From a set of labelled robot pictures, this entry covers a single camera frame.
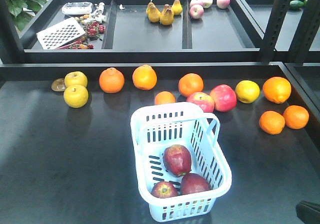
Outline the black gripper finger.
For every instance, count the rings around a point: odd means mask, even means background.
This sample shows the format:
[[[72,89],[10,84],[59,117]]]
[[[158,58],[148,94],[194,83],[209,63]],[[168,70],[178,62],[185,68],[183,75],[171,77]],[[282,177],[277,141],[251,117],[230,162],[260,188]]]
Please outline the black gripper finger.
[[[300,201],[296,207],[296,216],[304,224],[320,224],[320,205],[307,201]]]

